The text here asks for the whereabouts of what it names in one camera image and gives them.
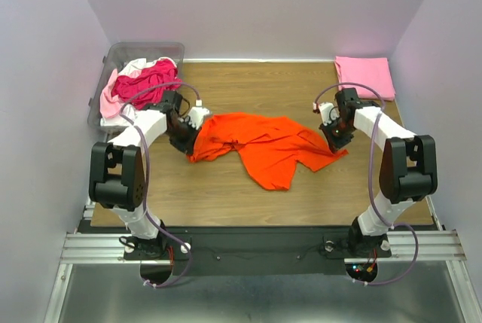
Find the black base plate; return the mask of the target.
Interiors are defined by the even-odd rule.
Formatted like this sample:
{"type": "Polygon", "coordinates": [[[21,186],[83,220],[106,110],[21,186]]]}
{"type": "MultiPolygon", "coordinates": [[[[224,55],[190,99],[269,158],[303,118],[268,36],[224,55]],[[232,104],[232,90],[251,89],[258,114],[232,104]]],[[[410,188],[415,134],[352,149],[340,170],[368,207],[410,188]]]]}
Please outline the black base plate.
{"type": "Polygon", "coordinates": [[[80,233],[66,238],[62,257],[78,264],[132,264],[143,279],[178,276],[344,275],[359,272],[370,258],[389,251],[351,256],[344,249],[348,227],[170,227],[174,255],[159,259],[126,255],[126,232],[80,233]]]}

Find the light pink shirt in bin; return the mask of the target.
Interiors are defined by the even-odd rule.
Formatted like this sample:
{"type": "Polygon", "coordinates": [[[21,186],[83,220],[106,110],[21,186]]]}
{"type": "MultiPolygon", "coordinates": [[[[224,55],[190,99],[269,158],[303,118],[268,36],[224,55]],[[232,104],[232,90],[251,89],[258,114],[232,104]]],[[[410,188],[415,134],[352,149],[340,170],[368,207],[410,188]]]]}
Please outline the light pink shirt in bin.
{"type": "Polygon", "coordinates": [[[117,69],[114,69],[99,97],[99,111],[101,116],[105,119],[116,117],[120,113],[120,109],[123,105],[118,96],[112,95],[117,78],[118,72],[117,69]]]}

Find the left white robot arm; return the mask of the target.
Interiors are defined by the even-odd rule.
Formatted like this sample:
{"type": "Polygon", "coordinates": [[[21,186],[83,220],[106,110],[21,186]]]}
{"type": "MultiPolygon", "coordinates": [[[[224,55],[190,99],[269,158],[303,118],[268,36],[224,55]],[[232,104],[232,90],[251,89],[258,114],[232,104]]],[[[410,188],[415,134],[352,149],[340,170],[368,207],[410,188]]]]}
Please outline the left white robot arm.
{"type": "Polygon", "coordinates": [[[149,147],[168,136],[176,150],[190,156],[194,143],[211,111],[200,99],[187,112],[180,108],[185,98],[168,90],[158,103],[148,103],[134,118],[121,113],[127,127],[108,142],[91,150],[89,198],[122,220],[129,236],[119,241],[126,255],[159,259],[174,255],[172,238],[161,219],[148,208],[149,147]]]}

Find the white shirt in bin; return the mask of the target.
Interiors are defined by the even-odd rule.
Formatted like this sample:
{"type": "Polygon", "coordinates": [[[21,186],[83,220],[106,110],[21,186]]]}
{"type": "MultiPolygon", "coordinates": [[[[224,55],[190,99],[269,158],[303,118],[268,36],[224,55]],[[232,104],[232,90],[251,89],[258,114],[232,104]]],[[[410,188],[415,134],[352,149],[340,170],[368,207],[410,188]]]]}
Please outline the white shirt in bin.
{"type": "Polygon", "coordinates": [[[138,58],[121,71],[115,69],[99,97],[100,125],[127,125],[120,113],[135,120],[144,107],[158,103],[164,91],[177,90],[180,81],[177,65],[169,57],[153,61],[138,58]]]}

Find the orange t shirt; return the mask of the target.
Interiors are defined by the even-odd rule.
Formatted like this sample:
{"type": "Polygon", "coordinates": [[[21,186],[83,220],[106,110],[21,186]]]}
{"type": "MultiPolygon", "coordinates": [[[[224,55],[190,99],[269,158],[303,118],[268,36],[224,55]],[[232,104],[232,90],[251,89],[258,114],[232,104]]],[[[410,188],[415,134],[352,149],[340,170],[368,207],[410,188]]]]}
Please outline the orange t shirt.
{"type": "Polygon", "coordinates": [[[209,118],[188,160],[213,161],[231,151],[238,153],[252,180],[277,191],[290,189],[297,164],[318,172],[348,154],[332,152],[317,132],[287,117],[237,112],[209,118]]]}

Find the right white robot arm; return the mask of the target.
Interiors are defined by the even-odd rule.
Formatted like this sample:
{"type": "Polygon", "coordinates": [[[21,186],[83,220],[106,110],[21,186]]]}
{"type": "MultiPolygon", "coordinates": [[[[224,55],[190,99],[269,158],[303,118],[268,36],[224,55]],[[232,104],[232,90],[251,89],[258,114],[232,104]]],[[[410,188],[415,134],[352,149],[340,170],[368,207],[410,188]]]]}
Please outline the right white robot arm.
{"type": "Polygon", "coordinates": [[[405,129],[385,113],[383,99],[362,100],[356,89],[357,84],[345,83],[333,103],[313,103],[332,153],[345,148],[356,131],[370,138],[371,156],[375,148],[382,152],[379,176],[368,177],[370,205],[354,219],[344,243],[353,257],[388,251],[386,234],[400,215],[438,188],[435,139],[405,129]]]}

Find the clear plastic bin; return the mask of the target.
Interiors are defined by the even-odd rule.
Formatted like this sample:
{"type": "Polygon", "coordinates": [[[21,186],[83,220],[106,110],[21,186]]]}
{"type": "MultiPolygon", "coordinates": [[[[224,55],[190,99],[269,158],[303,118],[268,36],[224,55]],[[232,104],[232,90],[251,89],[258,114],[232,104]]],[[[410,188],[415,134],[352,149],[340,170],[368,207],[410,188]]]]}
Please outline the clear plastic bin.
{"type": "Polygon", "coordinates": [[[100,113],[100,96],[103,88],[107,85],[111,73],[117,69],[120,71],[128,62],[138,58],[146,58],[152,61],[159,57],[169,57],[178,66],[178,75],[182,76],[185,46],[174,41],[122,41],[113,44],[107,55],[103,57],[103,69],[97,84],[96,92],[89,101],[90,111],[87,117],[89,127],[105,134],[121,132],[123,126],[102,126],[100,113]]]}

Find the folded pink t shirt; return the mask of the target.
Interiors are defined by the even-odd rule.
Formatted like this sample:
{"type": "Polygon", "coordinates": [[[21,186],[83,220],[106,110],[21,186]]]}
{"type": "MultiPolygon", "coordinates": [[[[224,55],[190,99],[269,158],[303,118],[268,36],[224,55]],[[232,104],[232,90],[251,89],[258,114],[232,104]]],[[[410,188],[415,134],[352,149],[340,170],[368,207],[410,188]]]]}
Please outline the folded pink t shirt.
{"type": "Polygon", "coordinates": [[[340,84],[363,84],[375,90],[383,100],[395,100],[395,88],[393,87],[387,58],[336,56],[334,64],[340,84]]]}

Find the magenta t shirt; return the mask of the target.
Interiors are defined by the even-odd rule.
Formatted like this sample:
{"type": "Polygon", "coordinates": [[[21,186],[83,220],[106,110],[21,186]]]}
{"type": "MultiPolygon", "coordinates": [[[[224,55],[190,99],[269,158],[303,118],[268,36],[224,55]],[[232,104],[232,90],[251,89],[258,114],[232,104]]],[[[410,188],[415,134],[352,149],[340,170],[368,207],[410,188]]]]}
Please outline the magenta t shirt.
{"type": "Polygon", "coordinates": [[[165,90],[176,90],[182,80],[178,77],[175,62],[167,57],[148,62],[146,58],[127,63],[118,73],[112,91],[122,102],[130,100],[137,110],[148,104],[160,102],[165,90]]]}

